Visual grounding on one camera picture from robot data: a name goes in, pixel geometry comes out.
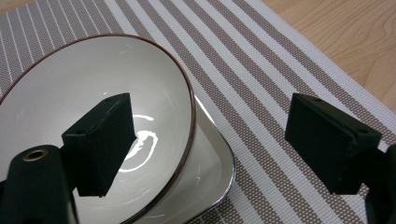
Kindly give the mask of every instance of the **screw hole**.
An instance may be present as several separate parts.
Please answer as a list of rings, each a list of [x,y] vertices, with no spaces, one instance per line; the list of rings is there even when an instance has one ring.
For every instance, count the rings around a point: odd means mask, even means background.
[[[41,158],[47,156],[49,152],[46,149],[37,149],[34,151],[31,151],[24,155],[23,160],[24,161],[38,161]]]

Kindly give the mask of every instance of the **wooden table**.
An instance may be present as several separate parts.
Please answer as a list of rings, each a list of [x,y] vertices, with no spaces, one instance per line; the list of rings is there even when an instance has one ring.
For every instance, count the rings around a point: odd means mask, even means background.
[[[33,0],[0,0],[0,13]],[[396,113],[396,1],[262,0]]]

